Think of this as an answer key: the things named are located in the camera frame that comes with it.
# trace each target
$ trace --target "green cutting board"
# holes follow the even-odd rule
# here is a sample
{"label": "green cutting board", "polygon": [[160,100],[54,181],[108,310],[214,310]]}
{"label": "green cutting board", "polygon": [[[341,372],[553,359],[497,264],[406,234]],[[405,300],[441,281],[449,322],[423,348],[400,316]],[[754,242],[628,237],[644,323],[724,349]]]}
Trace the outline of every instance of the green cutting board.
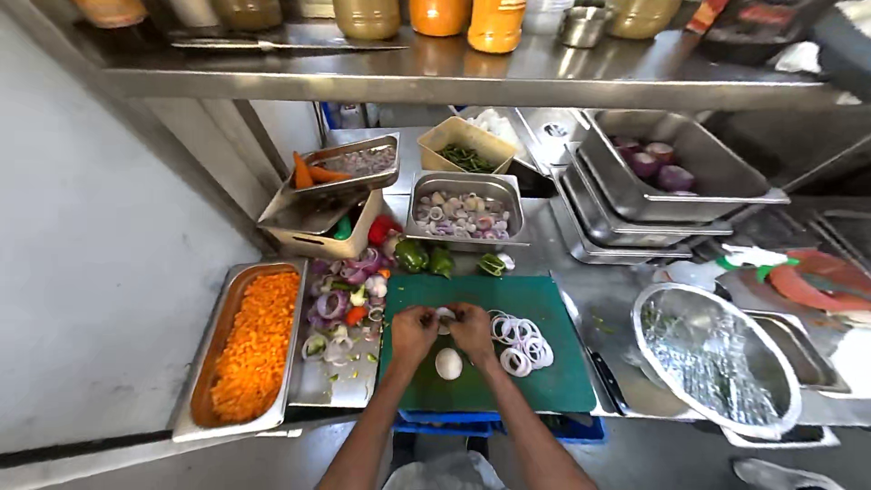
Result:
{"label": "green cutting board", "polygon": [[[559,296],[548,276],[393,276],[388,283],[385,316],[407,306],[439,307],[454,301],[481,305],[485,310],[502,310],[528,318],[538,325],[553,349],[551,366],[533,371],[525,378],[513,378],[535,411],[589,412],[596,406],[590,378],[582,358],[581,344]],[[391,329],[384,329],[378,378],[384,375],[393,356]],[[496,401],[478,370],[463,358],[463,373],[445,381],[436,373],[436,354],[445,347],[458,350],[450,335],[439,336],[417,369],[399,408],[437,412],[487,412]],[[502,352],[496,343],[496,354]]]}

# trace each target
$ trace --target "blue crate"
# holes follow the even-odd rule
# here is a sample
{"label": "blue crate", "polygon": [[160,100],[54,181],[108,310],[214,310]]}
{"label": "blue crate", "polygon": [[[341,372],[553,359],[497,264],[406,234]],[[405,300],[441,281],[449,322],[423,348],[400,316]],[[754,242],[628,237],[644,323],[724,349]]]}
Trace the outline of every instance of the blue crate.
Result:
{"label": "blue crate", "polygon": [[[604,422],[600,417],[593,417],[592,419],[593,425],[588,427],[576,420],[566,418],[566,427],[562,430],[550,429],[550,431],[558,441],[566,444],[604,444],[608,441]],[[495,431],[508,434],[502,422],[493,422],[493,428]]]}
{"label": "blue crate", "polygon": [[400,417],[407,422],[464,424],[467,422],[498,422],[499,412],[428,412],[424,410],[400,410]]}
{"label": "blue crate", "polygon": [[441,434],[456,436],[476,436],[488,438],[493,435],[491,422],[467,422],[463,424],[423,424],[407,422],[397,417],[393,423],[393,430],[397,432],[414,432],[417,434]]}

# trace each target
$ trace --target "orange sauce jar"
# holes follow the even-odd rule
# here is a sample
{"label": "orange sauce jar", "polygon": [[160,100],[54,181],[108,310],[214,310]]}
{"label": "orange sauce jar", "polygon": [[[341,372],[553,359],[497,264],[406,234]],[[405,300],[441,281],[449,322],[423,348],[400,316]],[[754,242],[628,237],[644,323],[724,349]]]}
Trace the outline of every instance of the orange sauce jar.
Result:
{"label": "orange sauce jar", "polygon": [[489,53],[514,51],[525,11],[526,0],[474,0],[469,44]]}
{"label": "orange sauce jar", "polygon": [[472,0],[410,0],[408,13],[415,32],[427,36],[455,36],[469,22]]}

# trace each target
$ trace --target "spray bottle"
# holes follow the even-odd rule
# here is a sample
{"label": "spray bottle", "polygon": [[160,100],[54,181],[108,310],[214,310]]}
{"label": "spray bottle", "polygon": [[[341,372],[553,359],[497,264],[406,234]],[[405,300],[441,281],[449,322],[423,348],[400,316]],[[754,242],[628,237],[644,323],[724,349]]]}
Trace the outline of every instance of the spray bottle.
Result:
{"label": "spray bottle", "polygon": [[756,280],[765,281],[771,269],[779,265],[796,265],[798,259],[790,258],[785,254],[779,254],[759,247],[737,247],[723,245],[729,252],[705,263],[690,261],[677,261],[658,269],[653,274],[654,282],[680,282],[689,284],[706,291],[713,292],[717,286],[716,279],[730,270],[735,270],[744,264],[756,267]]}

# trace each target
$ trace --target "stainless steel shelf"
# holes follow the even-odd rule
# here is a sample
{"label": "stainless steel shelf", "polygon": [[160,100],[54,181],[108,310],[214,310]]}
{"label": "stainless steel shelf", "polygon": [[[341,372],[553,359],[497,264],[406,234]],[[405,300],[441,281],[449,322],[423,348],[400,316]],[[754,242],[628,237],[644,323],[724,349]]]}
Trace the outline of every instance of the stainless steel shelf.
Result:
{"label": "stainless steel shelf", "polygon": [[[331,22],[287,26],[290,37],[331,39]],[[551,36],[523,36],[509,55],[468,47],[463,37],[403,28],[393,51],[303,56],[166,50],[109,58],[104,73],[133,97],[278,99],[422,104],[745,110],[834,107],[838,91],[805,75],[716,64],[699,39],[664,31],[652,41],[606,37],[594,49]]]}

